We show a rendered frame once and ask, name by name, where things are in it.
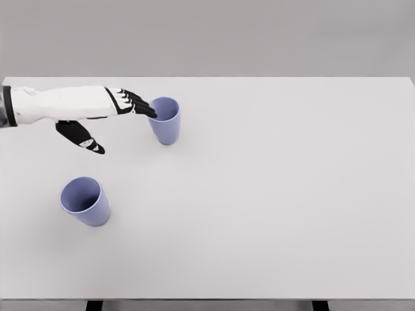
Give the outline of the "lavender plastic cup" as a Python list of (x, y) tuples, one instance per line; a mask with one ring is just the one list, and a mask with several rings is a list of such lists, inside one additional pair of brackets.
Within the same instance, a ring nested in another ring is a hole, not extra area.
[(68, 182), (59, 197), (62, 209), (76, 220), (92, 227), (110, 219), (110, 204), (102, 185), (89, 176)]
[(170, 97), (155, 98), (150, 107), (156, 111), (156, 118), (148, 118), (158, 141), (164, 145), (174, 144), (180, 134), (181, 115), (179, 103)]

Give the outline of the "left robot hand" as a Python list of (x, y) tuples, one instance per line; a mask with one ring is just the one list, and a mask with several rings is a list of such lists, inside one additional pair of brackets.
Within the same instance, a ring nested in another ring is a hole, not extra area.
[(128, 113), (156, 118), (158, 115), (139, 95), (122, 88), (104, 86), (65, 87), (52, 90), (54, 98), (48, 117), (56, 122), (56, 131), (73, 144), (104, 154), (105, 149), (79, 123), (82, 119), (107, 119)]

